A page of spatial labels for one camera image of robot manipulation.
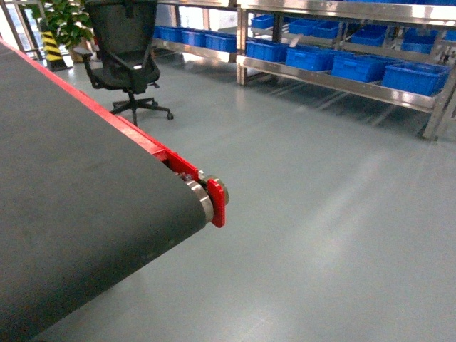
chair backrest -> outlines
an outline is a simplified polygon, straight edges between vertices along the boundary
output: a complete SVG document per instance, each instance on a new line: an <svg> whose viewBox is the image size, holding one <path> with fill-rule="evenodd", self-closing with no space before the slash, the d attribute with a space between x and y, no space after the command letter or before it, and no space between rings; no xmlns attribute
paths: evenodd
<svg viewBox="0 0 456 342"><path fill-rule="evenodd" d="M128 77L126 70L113 59L113 53L131 66L146 61L142 74L160 74L150 55L157 0L87 0L85 4L103 68L112 77Z"/></svg>

conveyor belt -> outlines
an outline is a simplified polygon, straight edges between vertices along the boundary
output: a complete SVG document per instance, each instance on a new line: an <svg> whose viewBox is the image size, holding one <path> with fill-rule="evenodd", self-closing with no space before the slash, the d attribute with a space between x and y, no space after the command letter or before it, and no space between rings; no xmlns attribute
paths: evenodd
<svg viewBox="0 0 456 342"><path fill-rule="evenodd" d="M179 177L0 43L0 341L35 336L204 225Z"/></svg>

blue plastic bin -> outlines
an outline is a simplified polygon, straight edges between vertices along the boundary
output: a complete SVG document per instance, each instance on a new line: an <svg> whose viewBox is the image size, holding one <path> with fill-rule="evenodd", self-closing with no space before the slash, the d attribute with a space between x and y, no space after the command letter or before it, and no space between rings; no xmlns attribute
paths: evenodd
<svg viewBox="0 0 456 342"><path fill-rule="evenodd" d="M167 27L160 26L160 38L164 41L174 41L175 43L182 43L182 27Z"/></svg>
<svg viewBox="0 0 456 342"><path fill-rule="evenodd" d="M323 21L313 27L312 36L319 38L332 39L337 37L339 32L339 22Z"/></svg>
<svg viewBox="0 0 456 342"><path fill-rule="evenodd" d="M456 6L456 0L425 0L425 5Z"/></svg>
<svg viewBox="0 0 456 342"><path fill-rule="evenodd" d="M450 67L423 63L402 63L387 66L382 86L432 96L447 81Z"/></svg>
<svg viewBox="0 0 456 342"><path fill-rule="evenodd" d="M155 27L153 38L160 38L160 26Z"/></svg>
<svg viewBox="0 0 456 342"><path fill-rule="evenodd" d="M351 37L351 43L382 46L386 37L386 26L367 25Z"/></svg>
<svg viewBox="0 0 456 342"><path fill-rule="evenodd" d="M274 16L265 14L264 16L258 16L252 18L252 27L258 29L268 29L274 25Z"/></svg>
<svg viewBox="0 0 456 342"><path fill-rule="evenodd" d="M429 36L429 37L437 37L439 34L439 31L437 30L428 30L428 29L418 29L418 28L409 28L407 32L404 34L404 39L409 39L412 37L423 37L423 36Z"/></svg>
<svg viewBox="0 0 456 342"><path fill-rule="evenodd" d="M445 36L445 40L456 41L456 31L448 31L447 35Z"/></svg>
<svg viewBox="0 0 456 342"><path fill-rule="evenodd" d="M345 51L320 49L315 46L297 46L287 50L286 64L310 71L331 70L335 56L352 56Z"/></svg>
<svg viewBox="0 0 456 342"><path fill-rule="evenodd" d="M402 42L400 47L403 51L414 51L420 53L430 53L435 42L432 36L408 37Z"/></svg>
<svg viewBox="0 0 456 342"><path fill-rule="evenodd" d="M314 26L321 23L320 20L307 20L307 19L299 19L293 21L288 25L289 32L293 34L303 34L305 36L310 36L312 32L314 32Z"/></svg>
<svg viewBox="0 0 456 342"><path fill-rule="evenodd" d="M206 32L199 30L182 31L182 42L191 46L206 47Z"/></svg>
<svg viewBox="0 0 456 342"><path fill-rule="evenodd" d="M269 62L284 62L286 47L285 44L272 41L247 41L246 56Z"/></svg>
<svg viewBox="0 0 456 342"><path fill-rule="evenodd" d="M206 48L224 52L237 52L236 36L220 32L206 33Z"/></svg>
<svg viewBox="0 0 456 342"><path fill-rule="evenodd" d="M284 23L287 24L287 23L292 23L293 21L296 21L296 20L299 20L299 18L294 18L292 16L286 16L284 17Z"/></svg>
<svg viewBox="0 0 456 342"><path fill-rule="evenodd" d="M360 82L379 81L388 64L398 60L380 56L336 56L331 75Z"/></svg>

red conveyor frame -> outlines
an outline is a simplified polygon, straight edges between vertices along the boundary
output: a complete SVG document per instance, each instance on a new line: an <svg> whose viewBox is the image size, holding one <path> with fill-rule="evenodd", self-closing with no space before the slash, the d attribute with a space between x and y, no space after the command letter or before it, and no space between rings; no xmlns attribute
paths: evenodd
<svg viewBox="0 0 456 342"><path fill-rule="evenodd" d="M186 175L191 177L192 180L199 181L200 174L199 170L184 158L179 156L176 152L170 150L164 146L161 142L157 141L146 132L143 132L140 128L134 126L125 118L114 116L102 105L94 101L92 98L87 96L82 91L77 90L57 75L49 71L47 68L39 64L38 62L30 59L24 53L16 50L4 40L0 38L0 43L10 48L13 52L17 53L27 63L31 64L36 70L45 75L49 80L53 81L57 86L62 88L68 94L79 100L87 108L91 109L95 114L104 119L107 123L112 125L114 128L119 130L121 133L129 137L135 143L137 143L144 150L148 151L151 155L156 157L161 162L165 163L172 171L179 175ZM226 199L223 187L215 180L205 180L207 182L206 191L212 201L214 207L214 218L212 223L216 227L223 227L225 225L225 206Z"/></svg>

shelf leg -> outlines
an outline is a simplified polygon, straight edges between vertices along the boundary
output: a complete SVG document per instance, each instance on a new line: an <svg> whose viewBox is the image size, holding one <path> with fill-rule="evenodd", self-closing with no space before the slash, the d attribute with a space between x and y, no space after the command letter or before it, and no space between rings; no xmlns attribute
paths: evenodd
<svg viewBox="0 0 456 342"><path fill-rule="evenodd" d="M343 35L342 35L342 38L341 38L341 42L339 43L339 49L338 50L343 50L343 45L345 44L347 39L348 39L348 23L347 23L347 25L345 25L345 29L343 30Z"/></svg>
<svg viewBox="0 0 456 342"><path fill-rule="evenodd" d="M391 31L393 30L392 26L386 28L385 40L383 41L382 48L388 48L388 42L390 41Z"/></svg>
<svg viewBox="0 0 456 342"><path fill-rule="evenodd" d="M180 27L180 12L179 12L179 5L172 5L171 6L171 21L174 27Z"/></svg>
<svg viewBox="0 0 456 342"><path fill-rule="evenodd" d="M453 93L450 103L448 103L448 107L443 115L443 119L440 122L439 127L437 128L437 134L435 135L437 138L442 137L445 134L449 122L455 121L455 111L456 111L456 96Z"/></svg>
<svg viewBox="0 0 456 342"><path fill-rule="evenodd" d="M432 60L434 59L434 57L436 57L436 55L438 55L440 52L442 52L441 50L443 50L443 49L439 49L439 46L440 46L440 43L442 42L443 34L444 34L444 31L440 31L438 33L437 37L435 37L434 46L432 47L432 50L429 53L429 58L427 59L427 62L432 63Z"/></svg>
<svg viewBox="0 0 456 342"><path fill-rule="evenodd" d="M284 25L284 16L274 14L274 26L272 27L272 41L276 43L282 42L282 26Z"/></svg>
<svg viewBox="0 0 456 342"><path fill-rule="evenodd" d="M249 34L249 12L237 9L237 53L245 55L247 36ZM241 86L247 84L247 68L237 65L237 82Z"/></svg>
<svg viewBox="0 0 456 342"><path fill-rule="evenodd" d="M344 25L343 25L343 22L341 21L341 22L339 23L339 31L338 31L338 33L337 33L336 40L333 42L333 48L334 48L334 50L340 50L340 49L341 49L342 37L346 35L346 33L344 33L343 27L344 27Z"/></svg>
<svg viewBox="0 0 456 342"><path fill-rule="evenodd" d="M202 22L205 30L211 31L211 20L209 15L209 9L202 10Z"/></svg>
<svg viewBox="0 0 456 342"><path fill-rule="evenodd" d="M426 125L425 132L423 133L423 138L428 140L434 140L437 135L437 129L442 122L443 116L446 111L451 111L451 108L448 106L450 100L452 99L453 94L455 93L456 87L456 66L453 66L448 81L445 84L441 94L437 98L437 103L435 104L434 110L430 116L429 122Z"/></svg>

